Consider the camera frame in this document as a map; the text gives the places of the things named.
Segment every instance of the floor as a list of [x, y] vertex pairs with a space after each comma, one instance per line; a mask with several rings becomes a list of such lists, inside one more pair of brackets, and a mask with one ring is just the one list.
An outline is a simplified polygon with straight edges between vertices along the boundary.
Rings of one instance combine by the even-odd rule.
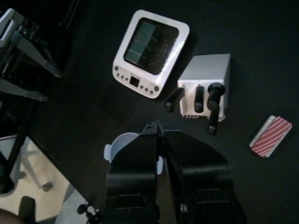
[[[0, 151], [4, 154], [9, 151], [13, 142], [13, 136], [0, 139]], [[0, 195], [0, 207], [17, 214], [21, 197], [29, 196], [36, 201], [36, 221], [44, 221], [54, 217], [61, 210], [69, 182], [28, 138], [21, 154], [20, 171], [24, 172], [24, 177], [18, 179], [10, 195]], [[32, 168], [36, 178], [29, 174], [28, 168]], [[50, 190], [44, 189], [49, 190], [48, 192], [42, 190], [42, 185], [46, 183], [52, 184]]]

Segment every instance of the black table surface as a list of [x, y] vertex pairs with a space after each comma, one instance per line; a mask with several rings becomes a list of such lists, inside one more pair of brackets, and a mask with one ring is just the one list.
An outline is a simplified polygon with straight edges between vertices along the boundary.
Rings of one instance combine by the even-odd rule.
[[[184, 22], [191, 34], [165, 87], [142, 97], [112, 76], [112, 63], [137, 10]], [[108, 162], [104, 146], [124, 132], [161, 121], [212, 146], [227, 158], [249, 224], [299, 221], [299, 17], [296, 1], [80, 1], [69, 28], [62, 78], [46, 91], [30, 138], [94, 207], [102, 207]], [[208, 120], [164, 111], [164, 100], [192, 56], [229, 53], [227, 118], [219, 133]], [[248, 143], [271, 116], [293, 127], [269, 158]]]

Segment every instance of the digital kitchen scale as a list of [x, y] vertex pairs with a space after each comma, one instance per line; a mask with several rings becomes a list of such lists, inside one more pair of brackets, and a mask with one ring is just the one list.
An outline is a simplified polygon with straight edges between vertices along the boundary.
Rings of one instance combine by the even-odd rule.
[[138, 10], [113, 61], [116, 80], [140, 95], [156, 98], [189, 34], [189, 26]]

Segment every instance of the striped card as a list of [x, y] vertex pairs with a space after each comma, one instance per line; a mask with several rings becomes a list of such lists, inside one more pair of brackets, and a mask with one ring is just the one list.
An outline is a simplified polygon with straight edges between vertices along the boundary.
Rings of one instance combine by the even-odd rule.
[[292, 124], [285, 119], [269, 116], [249, 143], [251, 150], [260, 157], [268, 158], [291, 128]]

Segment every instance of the black handle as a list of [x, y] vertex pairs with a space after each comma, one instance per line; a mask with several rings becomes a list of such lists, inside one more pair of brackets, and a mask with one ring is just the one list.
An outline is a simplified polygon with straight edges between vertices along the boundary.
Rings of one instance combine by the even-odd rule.
[[220, 105], [220, 97], [225, 93], [225, 88], [220, 83], [213, 82], [209, 84], [208, 92], [209, 92], [209, 98], [208, 98], [207, 107], [209, 110], [215, 110], [217, 109]]
[[217, 133], [217, 126], [219, 126], [219, 116], [220, 116], [220, 107], [216, 107], [211, 112], [209, 112], [209, 125], [208, 125], [208, 132], [213, 136]]
[[184, 91], [183, 87], [179, 87], [171, 94], [171, 96], [166, 98], [164, 102], [164, 109], [168, 113], [173, 112], [173, 105], [179, 102], [179, 100], [183, 98]]
[[197, 86], [195, 90], [195, 100], [193, 100], [193, 110], [196, 113], [203, 112], [203, 96], [204, 96], [204, 87]]

